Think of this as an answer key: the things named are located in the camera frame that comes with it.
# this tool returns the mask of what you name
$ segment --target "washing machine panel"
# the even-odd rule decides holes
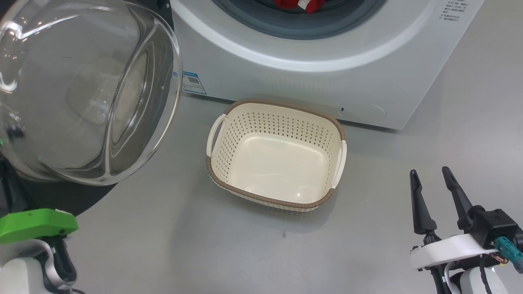
[[[245,26],[211,1],[172,0],[183,88],[228,100],[284,100],[402,129],[482,3],[388,0],[350,31],[289,40]]]

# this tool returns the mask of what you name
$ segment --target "basket handle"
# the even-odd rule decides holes
[[[332,187],[333,189],[336,189],[336,186],[338,186],[339,179],[342,177],[343,169],[345,168],[345,160],[347,159],[347,143],[345,140],[342,140],[342,144],[339,147],[339,154],[338,154],[338,163],[336,164],[336,169],[334,172],[334,178],[332,181]]]
[[[227,118],[226,114],[220,115],[214,124],[212,125],[211,131],[209,132],[209,137],[207,138],[207,156],[212,157],[212,153],[214,153],[214,149],[212,146],[212,139],[214,139],[214,136],[216,134],[216,130],[218,126]],[[214,143],[214,146],[218,145],[218,141],[220,140],[220,135],[224,127],[222,126],[220,128],[220,133],[218,134],[218,137],[216,138],[216,142]]]

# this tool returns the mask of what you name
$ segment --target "teal connector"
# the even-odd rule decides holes
[[[497,238],[494,247],[514,264],[518,273],[523,274],[523,253],[509,239],[506,237]]]

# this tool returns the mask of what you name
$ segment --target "door glass bowl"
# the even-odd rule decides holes
[[[20,174],[110,185],[157,150],[181,73],[160,16],[125,1],[20,0],[0,25],[0,152]]]

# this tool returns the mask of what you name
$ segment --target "white plastic basket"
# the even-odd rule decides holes
[[[207,169],[217,185],[235,195],[307,212],[332,196],[346,154],[336,119],[293,105],[241,100],[212,126]]]

